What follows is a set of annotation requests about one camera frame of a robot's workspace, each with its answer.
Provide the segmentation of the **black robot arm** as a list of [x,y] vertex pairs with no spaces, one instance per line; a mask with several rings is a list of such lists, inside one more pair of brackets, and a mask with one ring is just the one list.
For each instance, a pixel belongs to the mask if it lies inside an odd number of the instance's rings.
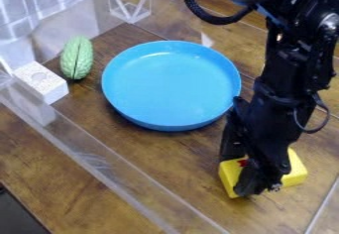
[[318,92],[336,76],[333,55],[339,39],[339,0],[234,0],[266,15],[265,67],[254,98],[237,97],[227,114],[221,159],[247,157],[234,191],[259,194],[282,186],[292,172],[288,148],[304,133]]

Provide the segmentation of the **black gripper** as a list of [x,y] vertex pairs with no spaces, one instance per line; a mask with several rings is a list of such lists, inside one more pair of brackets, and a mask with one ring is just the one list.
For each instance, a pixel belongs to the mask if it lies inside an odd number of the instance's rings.
[[292,172],[289,146],[306,132],[316,109],[310,95],[279,92],[258,78],[254,98],[234,98],[221,145],[221,161],[242,158],[247,153],[234,192],[241,197],[279,191],[282,176]]

